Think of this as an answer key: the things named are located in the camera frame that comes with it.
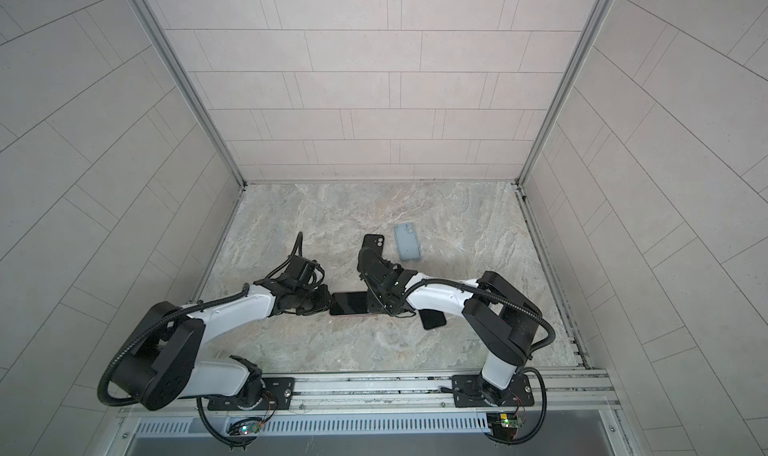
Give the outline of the purple phone black screen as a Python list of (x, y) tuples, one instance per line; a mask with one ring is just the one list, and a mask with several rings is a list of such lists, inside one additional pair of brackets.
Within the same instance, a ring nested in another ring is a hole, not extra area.
[(368, 293), (366, 291), (338, 292), (331, 295), (329, 314), (331, 316), (368, 314)]

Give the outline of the black phone case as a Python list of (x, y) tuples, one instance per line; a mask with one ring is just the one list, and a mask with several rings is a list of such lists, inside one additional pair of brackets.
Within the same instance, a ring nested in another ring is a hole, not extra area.
[(381, 234), (365, 234), (363, 237), (362, 247), (369, 248), (378, 257), (383, 256), (383, 249), (385, 244), (385, 237)]

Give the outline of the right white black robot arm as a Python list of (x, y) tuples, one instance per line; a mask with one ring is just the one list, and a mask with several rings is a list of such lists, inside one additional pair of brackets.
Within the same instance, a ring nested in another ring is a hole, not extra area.
[(556, 339), (541, 310), (496, 272), (466, 281), (430, 277), (385, 260), (368, 247), (359, 251), (357, 269), (389, 316), (437, 311), (467, 321), (488, 350), (472, 395), (491, 405), (513, 397), (512, 383), (527, 361)]

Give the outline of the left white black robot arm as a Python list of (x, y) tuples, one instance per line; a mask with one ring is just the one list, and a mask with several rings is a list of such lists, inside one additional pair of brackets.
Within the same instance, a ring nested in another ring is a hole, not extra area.
[(204, 360), (203, 345), (236, 328), (270, 317), (309, 316), (328, 309), (325, 271), (292, 255), (267, 277), (232, 296), (186, 306), (152, 306), (107, 364), (98, 400), (110, 407), (140, 404), (158, 410), (177, 399), (208, 398), (251, 409), (266, 400), (262, 371), (242, 356)]

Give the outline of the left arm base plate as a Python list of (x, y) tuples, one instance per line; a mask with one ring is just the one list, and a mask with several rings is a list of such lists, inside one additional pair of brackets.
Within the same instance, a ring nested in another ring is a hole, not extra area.
[(267, 377), (248, 380), (233, 396), (206, 397), (210, 411), (287, 410), (296, 380), (292, 377)]

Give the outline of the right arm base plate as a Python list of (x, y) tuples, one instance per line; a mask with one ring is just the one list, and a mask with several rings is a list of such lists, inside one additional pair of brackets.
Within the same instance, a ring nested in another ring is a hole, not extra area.
[(532, 386), (526, 375), (513, 376), (501, 390), (480, 375), (454, 375), (451, 390), (457, 408), (468, 407), (531, 407), (535, 404)]

